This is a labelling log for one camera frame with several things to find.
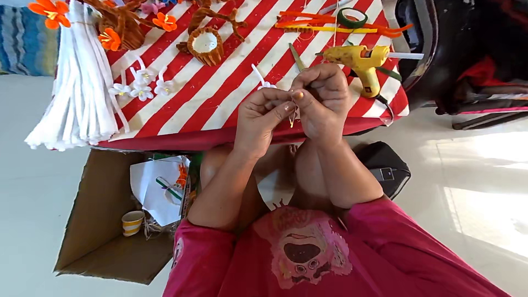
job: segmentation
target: scissors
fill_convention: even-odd
[[[295,64],[297,64],[297,68],[299,68],[299,71],[303,71],[306,68],[306,66],[304,66],[304,63],[301,61],[299,54],[294,48],[294,45],[291,43],[289,45],[290,45],[291,54],[294,55]]]

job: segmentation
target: red and white striped cloth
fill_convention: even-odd
[[[167,66],[164,78],[174,81],[176,94],[155,95],[154,99],[145,102],[138,98],[121,102],[130,132],[124,133],[122,123],[117,119],[121,130],[111,141],[236,126],[238,105],[260,85],[259,79],[252,73],[252,63],[257,65],[266,81],[278,88],[289,89],[298,69],[288,43],[293,43],[306,66],[321,63],[322,58],[314,54],[333,45],[332,32],[285,33],[274,28],[279,12],[316,13],[322,7],[334,3],[335,0],[233,0],[213,4],[211,8],[222,14],[228,14],[237,7],[237,21],[244,20],[248,24],[239,29],[246,38],[241,43],[232,34],[231,24],[215,18],[206,18],[202,22],[202,26],[217,28],[224,41],[224,59],[215,67],[204,66],[192,55],[180,53],[176,48],[176,44],[187,40],[186,29],[197,6],[184,2],[161,9],[163,13],[176,17],[178,28],[175,31],[142,27],[146,40],[141,48],[134,51],[109,51],[107,55],[115,82],[120,82],[119,76],[123,69],[126,69],[127,82],[133,82],[134,77],[128,68],[132,66],[139,69],[136,61],[138,56],[155,73]],[[355,7],[366,12],[368,23],[387,25],[381,0],[353,0],[344,7]],[[378,34],[338,33],[336,45],[342,45],[346,40],[369,47],[391,44],[389,38]],[[384,67],[397,71],[397,63],[396,59],[388,59]],[[350,70],[344,67],[343,71],[348,74]],[[379,72],[378,77],[382,86],[381,94],[390,102],[394,113],[398,116],[408,115],[407,97],[400,83]],[[355,103],[349,117],[389,117],[383,104],[359,96],[361,82],[358,78],[350,77],[349,83],[355,90]],[[280,128],[288,129],[289,125]]]

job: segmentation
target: white paper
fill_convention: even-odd
[[[132,193],[162,227],[180,219],[180,205],[169,200],[168,191],[156,182],[156,178],[162,177],[174,184],[180,177],[178,165],[183,164],[188,172],[189,163],[185,156],[175,156],[130,166]],[[173,187],[173,190],[183,197],[183,189]]]

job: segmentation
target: striped paper cup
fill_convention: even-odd
[[[122,218],[123,235],[131,236],[139,232],[145,213],[141,210],[127,212]]]

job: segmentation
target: yellow flower center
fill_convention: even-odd
[[[103,41],[103,42],[109,42],[110,40],[112,40],[112,37],[110,37],[108,34],[106,34],[106,32],[102,32],[101,36],[103,36],[103,38],[104,38],[104,39],[101,39],[101,41]]]
[[[53,11],[44,11],[45,13],[48,14],[48,17],[52,20],[55,20],[55,18],[59,15],[58,12],[53,12]]]
[[[168,21],[168,15],[165,16],[165,24],[172,25],[174,23]]]

